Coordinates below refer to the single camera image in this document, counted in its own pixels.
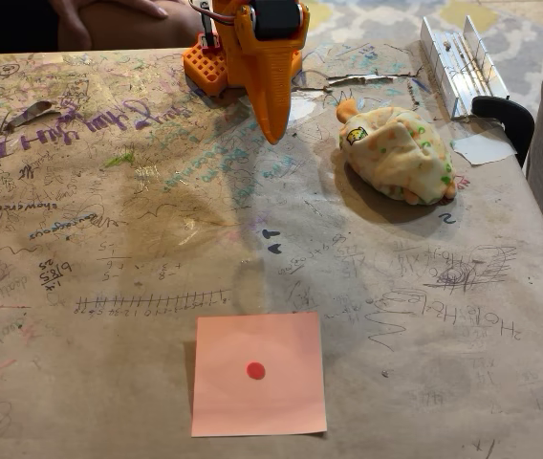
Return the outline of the person's bare hand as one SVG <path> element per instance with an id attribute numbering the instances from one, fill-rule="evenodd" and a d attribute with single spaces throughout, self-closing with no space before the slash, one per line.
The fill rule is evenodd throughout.
<path id="1" fill-rule="evenodd" d="M 137 28 L 169 13 L 156 1 L 50 1 L 58 16 L 58 45 L 64 51 L 128 49 Z"/>

